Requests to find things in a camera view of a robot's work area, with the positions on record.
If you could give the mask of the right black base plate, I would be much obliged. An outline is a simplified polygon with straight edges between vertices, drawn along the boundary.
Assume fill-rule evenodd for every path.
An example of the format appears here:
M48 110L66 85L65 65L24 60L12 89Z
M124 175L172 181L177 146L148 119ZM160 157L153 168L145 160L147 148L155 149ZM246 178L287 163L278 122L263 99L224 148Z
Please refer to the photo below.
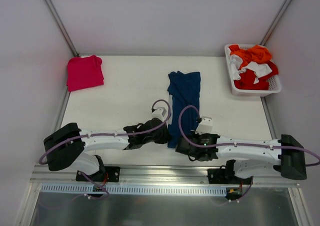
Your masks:
M241 179L235 175L234 171L223 168L208 169L207 177L209 184L215 185L249 185L251 183L251 178Z

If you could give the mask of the aluminium mounting rail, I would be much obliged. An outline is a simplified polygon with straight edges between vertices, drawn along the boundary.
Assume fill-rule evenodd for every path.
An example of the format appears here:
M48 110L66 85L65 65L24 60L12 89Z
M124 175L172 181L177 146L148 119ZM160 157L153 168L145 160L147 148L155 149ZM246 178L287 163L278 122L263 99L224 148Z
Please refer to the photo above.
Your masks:
M122 185L208 185L214 177L205 166L144 166L120 165L115 178ZM75 183L75 170L51 172L46 166L35 165L32 183ZM282 178L275 172L268 176L255 176L253 185L258 187L299 188L301 181Z

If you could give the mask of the right aluminium corner post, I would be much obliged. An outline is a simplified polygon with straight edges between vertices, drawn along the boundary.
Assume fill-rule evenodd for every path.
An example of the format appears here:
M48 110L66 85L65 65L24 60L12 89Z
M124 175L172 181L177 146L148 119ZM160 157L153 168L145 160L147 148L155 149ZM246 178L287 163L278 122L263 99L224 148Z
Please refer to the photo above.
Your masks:
M274 34L277 26L279 25L281 19L284 17L286 11L292 4L293 0L284 0L283 3L281 4L280 8L278 9L275 17L273 18L270 26L268 27L266 33L264 34L260 45L266 45L268 41L271 39L272 35Z

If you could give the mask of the white t-shirt in basket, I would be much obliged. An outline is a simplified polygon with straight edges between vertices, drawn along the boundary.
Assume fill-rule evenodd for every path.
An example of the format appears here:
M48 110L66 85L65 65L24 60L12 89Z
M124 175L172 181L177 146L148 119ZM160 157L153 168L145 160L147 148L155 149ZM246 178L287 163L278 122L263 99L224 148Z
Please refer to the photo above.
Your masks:
M272 69L268 64L258 64L256 62L251 62L247 66L239 69L242 64L242 59L237 55L231 55L231 69L233 72L233 80L244 81L247 84L257 84L259 79L265 77L272 73Z

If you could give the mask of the aluminium corner post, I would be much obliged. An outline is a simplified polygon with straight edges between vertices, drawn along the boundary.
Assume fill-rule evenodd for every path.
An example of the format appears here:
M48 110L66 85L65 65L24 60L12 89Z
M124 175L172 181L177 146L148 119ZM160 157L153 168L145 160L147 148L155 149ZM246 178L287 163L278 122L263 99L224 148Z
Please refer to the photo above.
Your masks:
M63 21L61 20L61 17L59 16L59 13L53 3L52 0L43 0L48 11L50 12L53 21L55 22L60 34L62 35L65 43L68 46L68 49L70 50L72 56L77 57L79 56L79 53L66 29L66 27L63 24Z
M292 4L293 0L284 0L283 3L281 4L280 8L278 9L275 17L273 18L270 26L268 27L266 33L264 34L260 45L266 45L268 41L271 39L272 35L274 34L277 26L279 25L281 19L284 17L286 11Z

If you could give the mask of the left aluminium corner post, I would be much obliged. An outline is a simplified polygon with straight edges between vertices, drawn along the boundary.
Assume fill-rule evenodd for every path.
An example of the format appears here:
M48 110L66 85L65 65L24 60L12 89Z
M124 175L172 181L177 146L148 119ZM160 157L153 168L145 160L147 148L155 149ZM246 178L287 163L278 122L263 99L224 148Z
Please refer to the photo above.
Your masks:
M53 3L52 0L43 0L48 11L50 12L53 21L55 22L60 34L62 35L65 43L68 46L68 49L70 50L72 56L77 57L79 56L79 53L66 29L66 27L63 24L63 21L61 20L61 17L59 16L59 13Z

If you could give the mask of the navy blue t-shirt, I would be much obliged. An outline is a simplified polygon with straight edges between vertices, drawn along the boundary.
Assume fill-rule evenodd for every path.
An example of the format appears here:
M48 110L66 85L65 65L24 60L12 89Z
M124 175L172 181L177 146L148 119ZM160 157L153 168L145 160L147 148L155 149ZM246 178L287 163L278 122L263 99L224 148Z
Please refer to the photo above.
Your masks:
M200 109L201 73L191 72L184 74L177 71L169 73L168 77L170 82L167 91L172 115L168 122L171 140L168 142L167 147L174 149L182 136L179 129L181 111L189 105L193 105L197 110Z

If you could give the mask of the folded pink t-shirt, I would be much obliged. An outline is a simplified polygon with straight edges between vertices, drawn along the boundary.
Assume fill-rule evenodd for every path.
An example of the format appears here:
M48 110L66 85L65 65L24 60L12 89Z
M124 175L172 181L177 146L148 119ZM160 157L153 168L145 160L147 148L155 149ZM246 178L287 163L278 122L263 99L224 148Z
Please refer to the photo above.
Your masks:
M70 59L67 64L68 92L104 85L102 62L96 55Z

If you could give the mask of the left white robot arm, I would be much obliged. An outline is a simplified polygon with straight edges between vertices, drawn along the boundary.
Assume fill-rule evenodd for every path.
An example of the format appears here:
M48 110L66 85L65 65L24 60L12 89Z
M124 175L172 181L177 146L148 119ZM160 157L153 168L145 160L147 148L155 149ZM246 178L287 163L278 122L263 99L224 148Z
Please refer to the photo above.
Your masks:
M39 164L53 172L73 168L99 181L105 174L104 164L100 156L89 155L90 151L135 150L151 142L166 144L171 138L167 124L158 118L106 133L82 130L77 123L68 123L44 139L45 153Z

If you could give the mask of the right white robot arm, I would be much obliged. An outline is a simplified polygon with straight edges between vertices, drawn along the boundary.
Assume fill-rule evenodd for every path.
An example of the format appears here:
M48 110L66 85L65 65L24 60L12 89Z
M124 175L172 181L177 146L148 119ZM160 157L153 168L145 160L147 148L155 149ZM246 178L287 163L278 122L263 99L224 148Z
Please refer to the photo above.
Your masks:
M188 156L190 161L225 159L224 179L235 184L240 179L274 171L286 179L306 180L303 149L293 136L287 134L275 140L246 141L192 132L179 139L175 151Z

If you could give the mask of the red t-shirt in basket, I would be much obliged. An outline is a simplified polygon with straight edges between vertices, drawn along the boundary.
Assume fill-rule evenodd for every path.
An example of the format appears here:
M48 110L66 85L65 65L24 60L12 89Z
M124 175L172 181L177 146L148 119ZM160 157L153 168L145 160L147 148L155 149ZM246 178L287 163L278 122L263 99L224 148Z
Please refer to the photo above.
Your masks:
M234 80L234 84L241 90L268 90L268 80L278 72L278 67L271 61L263 64L252 61L240 70L239 79Z

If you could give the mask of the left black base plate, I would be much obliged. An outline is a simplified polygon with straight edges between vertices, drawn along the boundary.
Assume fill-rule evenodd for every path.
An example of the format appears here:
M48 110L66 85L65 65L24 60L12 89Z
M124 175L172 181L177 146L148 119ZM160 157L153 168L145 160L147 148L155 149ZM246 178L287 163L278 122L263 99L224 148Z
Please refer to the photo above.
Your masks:
M104 166L104 170L88 176L90 180L96 183L118 183L120 180L121 168L118 166Z

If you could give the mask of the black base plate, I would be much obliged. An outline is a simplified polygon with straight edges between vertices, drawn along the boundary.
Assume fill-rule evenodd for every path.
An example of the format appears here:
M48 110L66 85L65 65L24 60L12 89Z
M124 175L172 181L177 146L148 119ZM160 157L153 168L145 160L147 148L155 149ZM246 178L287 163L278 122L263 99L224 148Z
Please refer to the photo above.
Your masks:
M208 169L207 177L209 184L215 185L249 185L251 183L251 178L241 179L235 175L234 171L223 168Z
M104 170L88 176L90 180L96 183L118 183L120 180L121 168L118 166L104 166Z

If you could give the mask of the orange t-shirt in basket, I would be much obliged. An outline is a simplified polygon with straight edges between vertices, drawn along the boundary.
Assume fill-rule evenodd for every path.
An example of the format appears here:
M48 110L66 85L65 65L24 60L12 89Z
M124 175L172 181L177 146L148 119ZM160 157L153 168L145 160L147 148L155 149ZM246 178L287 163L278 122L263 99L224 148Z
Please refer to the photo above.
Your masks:
M240 48L237 44L233 44L228 47L231 55L237 55L242 59L242 64L239 69L247 66L251 62L258 64L267 63L272 59L272 54L266 47L255 45L247 50Z

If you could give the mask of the white plastic basket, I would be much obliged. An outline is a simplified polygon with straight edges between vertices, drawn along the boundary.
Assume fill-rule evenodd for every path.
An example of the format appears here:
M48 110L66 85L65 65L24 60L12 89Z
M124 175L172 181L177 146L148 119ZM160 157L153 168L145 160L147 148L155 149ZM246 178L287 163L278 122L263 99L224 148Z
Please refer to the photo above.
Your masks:
M225 52L225 58L226 58L226 65L227 65L227 71L228 71L228 76L229 76L229 81L230 81L230 88L231 88L231 93L234 96L254 96L254 97L265 97L270 94L276 94L280 93L282 86L280 82L280 78L278 75L274 75L271 78L269 78L267 81L269 83L269 88L268 90L242 90L236 88L233 80L233 73L232 73L232 68L231 68L231 60L230 60L230 49L229 47L232 44L227 44L224 46L224 52Z

